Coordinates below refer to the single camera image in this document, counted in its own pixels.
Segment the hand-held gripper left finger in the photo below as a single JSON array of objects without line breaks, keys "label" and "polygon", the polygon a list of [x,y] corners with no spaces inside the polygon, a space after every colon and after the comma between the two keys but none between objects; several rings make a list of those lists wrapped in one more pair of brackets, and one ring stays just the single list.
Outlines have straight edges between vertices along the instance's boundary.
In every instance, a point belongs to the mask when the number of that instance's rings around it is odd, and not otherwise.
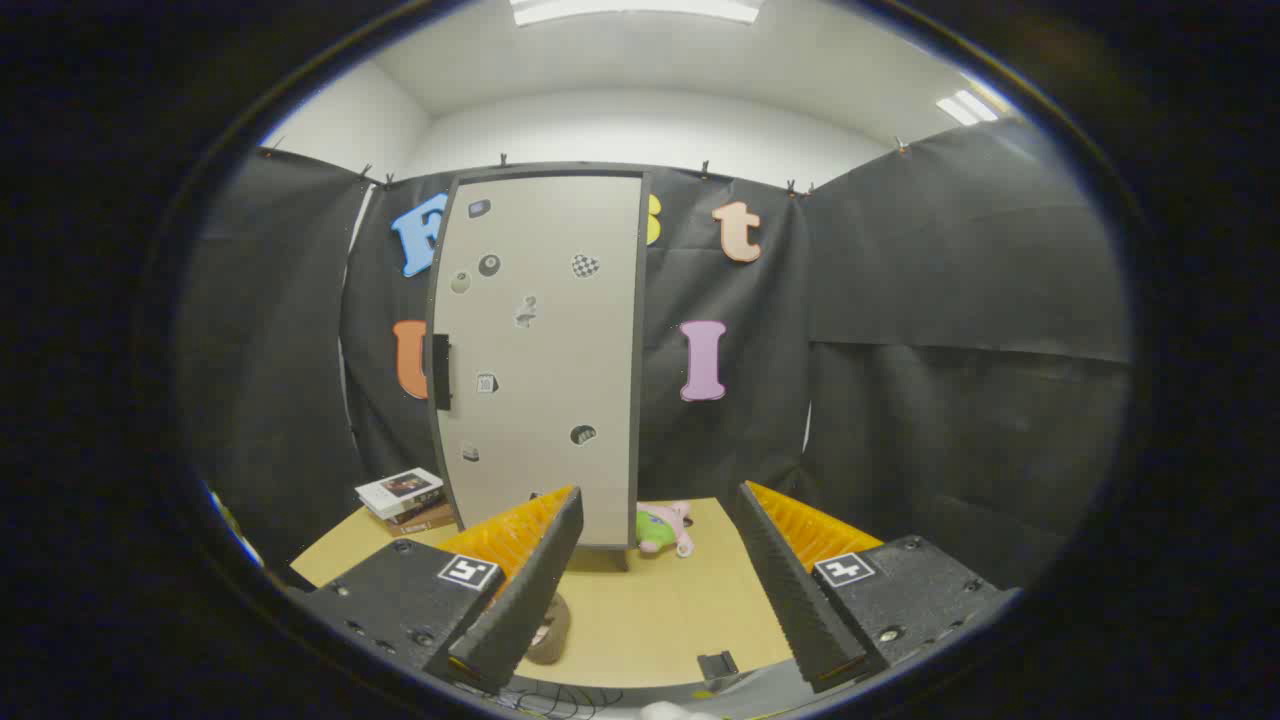
[{"label": "hand-held gripper left finger", "polygon": [[582,528],[581,491],[566,486],[438,546],[394,539],[300,602],[410,675],[498,693],[527,653]]}]

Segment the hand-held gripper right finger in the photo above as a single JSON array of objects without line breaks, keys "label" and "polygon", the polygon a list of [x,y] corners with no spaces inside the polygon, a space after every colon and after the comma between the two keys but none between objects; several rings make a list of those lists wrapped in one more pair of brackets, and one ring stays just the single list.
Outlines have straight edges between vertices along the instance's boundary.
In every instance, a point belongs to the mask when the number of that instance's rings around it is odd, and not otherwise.
[{"label": "hand-held gripper right finger", "polygon": [[817,692],[924,659],[1019,594],[923,536],[877,539],[754,482],[736,489],[736,528]]}]

